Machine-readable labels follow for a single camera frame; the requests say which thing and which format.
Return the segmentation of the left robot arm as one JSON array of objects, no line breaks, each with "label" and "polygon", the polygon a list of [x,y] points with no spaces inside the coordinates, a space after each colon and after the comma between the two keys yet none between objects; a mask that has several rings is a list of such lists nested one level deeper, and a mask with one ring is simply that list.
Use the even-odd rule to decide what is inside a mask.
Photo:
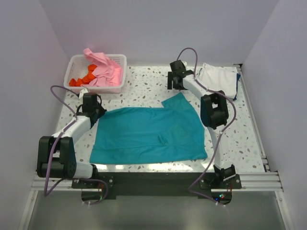
[{"label": "left robot arm", "polygon": [[36,173],[41,178],[82,179],[89,188],[99,184],[94,166],[77,162],[74,145],[106,112],[100,95],[88,92],[77,108],[77,117],[61,131],[39,140]]}]

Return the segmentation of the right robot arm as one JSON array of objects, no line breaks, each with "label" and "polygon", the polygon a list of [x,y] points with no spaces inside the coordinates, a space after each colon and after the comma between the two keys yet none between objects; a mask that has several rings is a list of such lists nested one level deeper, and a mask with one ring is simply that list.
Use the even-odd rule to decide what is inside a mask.
[{"label": "right robot arm", "polygon": [[196,78],[195,72],[187,70],[181,60],[170,63],[171,70],[167,76],[167,88],[169,90],[189,90],[200,100],[201,122],[207,127],[214,153],[214,176],[211,184],[219,188],[225,188],[230,184],[231,178],[235,177],[235,166],[230,160],[230,151],[227,138],[224,136],[226,129],[234,122],[230,122],[227,102],[231,102],[223,91],[213,91],[204,86]]}]

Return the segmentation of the teal t shirt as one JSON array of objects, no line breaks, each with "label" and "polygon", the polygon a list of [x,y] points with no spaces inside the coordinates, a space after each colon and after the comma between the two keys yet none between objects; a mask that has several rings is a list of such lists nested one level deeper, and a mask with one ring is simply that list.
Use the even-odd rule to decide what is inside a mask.
[{"label": "teal t shirt", "polygon": [[124,107],[99,119],[94,164],[151,164],[206,159],[205,131],[182,93],[162,107]]}]

